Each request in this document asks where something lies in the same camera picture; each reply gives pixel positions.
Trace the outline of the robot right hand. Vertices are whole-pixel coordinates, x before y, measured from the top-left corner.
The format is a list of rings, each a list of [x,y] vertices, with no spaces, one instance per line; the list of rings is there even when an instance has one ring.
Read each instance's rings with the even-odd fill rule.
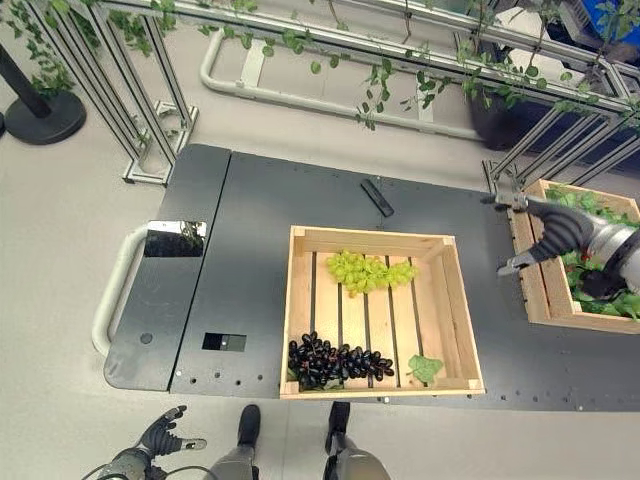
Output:
[[[512,210],[538,218],[543,224],[539,240],[526,251],[515,255],[497,269],[499,276],[519,273],[522,269],[588,248],[599,220],[574,207],[556,204],[524,193],[485,195],[481,203],[496,211]]]

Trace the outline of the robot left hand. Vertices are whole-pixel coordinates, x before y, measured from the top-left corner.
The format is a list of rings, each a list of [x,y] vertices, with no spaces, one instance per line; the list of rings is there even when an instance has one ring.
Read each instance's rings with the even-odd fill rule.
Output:
[[[141,435],[135,447],[147,453],[153,459],[179,451],[204,450],[207,441],[201,438],[181,438],[172,430],[178,419],[187,411],[186,405],[179,405],[158,417]]]

